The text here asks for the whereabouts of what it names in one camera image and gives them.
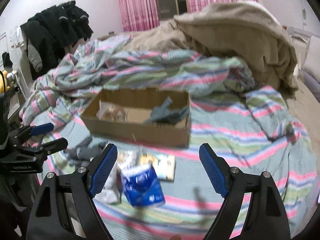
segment black hat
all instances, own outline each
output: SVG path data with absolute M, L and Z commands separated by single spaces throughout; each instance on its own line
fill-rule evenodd
M 10 54 L 8 52 L 4 52 L 2 54 L 2 61 L 3 61 L 3 67 L 6 68 L 11 68 L 13 63 L 12 61 L 10 60 Z

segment book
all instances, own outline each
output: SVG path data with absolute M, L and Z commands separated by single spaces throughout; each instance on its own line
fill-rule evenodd
M 167 154 L 142 153 L 139 165 L 151 163 L 159 180 L 174 181 L 176 158 Z

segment plastic bag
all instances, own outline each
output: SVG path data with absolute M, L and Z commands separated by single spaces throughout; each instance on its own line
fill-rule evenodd
M 140 151 L 138 150 L 122 150 L 118 148 L 117 170 L 121 172 L 123 169 L 129 169 L 137 165 Z
M 115 204 L 120 202 L 120 192 L 117 188 L 117 166 L 113 166 L 109 177 L 104 184 L 101 193 L 95 196 L 95 199 L 104 204 Z
M 174 181 L 176 158 L 174 155 L 150 153 L 142 148 L 138 165 L 150 163 L 156 171 L 159 180 Z
M 100 101 L 99 106 L 100 109 L 97 112 L 99 120 L 112 122 L 126 122 L 128 120 L 128 112 L 119 105 Z
M 150 163 L 122 170 L 121 183 L 132 206 L 160 205 L 165 202 L 160 182 Z

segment metal screw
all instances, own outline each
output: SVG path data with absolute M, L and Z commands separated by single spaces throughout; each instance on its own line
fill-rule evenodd
M 232 173 L 239 173 L 239 171 L 240 171 L 239 168 L 237 168 L 237 167 L 231 167 L 230 170 Z
M 48 178 L 48 179 L 51 179 L 53 176 L 54 176 L 54 172 L 49 172 L 49 173 L 47 174 L 47 178 Z
M 84 173 L 86 170 L 87 170 L 87 168 L 84 167 L 84 166 L 78 168 L 78 172 L 79 172 L 79 173 Z
M 267 171 L 264 171 L 264 172 L 263 172 L 263 177 L 265 177 L 265 178 L 270 178 L 270 177 L 271 177 L 271 174 L 270 174 L 269 172 L 267 172 Z

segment stuffed toy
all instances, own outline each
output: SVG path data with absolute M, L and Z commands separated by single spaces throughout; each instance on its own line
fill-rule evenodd
M 4 70 L 3 72 L 3 76 L 4 76 L 4 84 L 3 84 L 3 79 L 2 79 L 2 76 L 0 75 L 0 93 L 3 93 L 4 92 L 4 86 L 6 87 L 6 91 L 10 88 L 7 86 L 7 71 Z

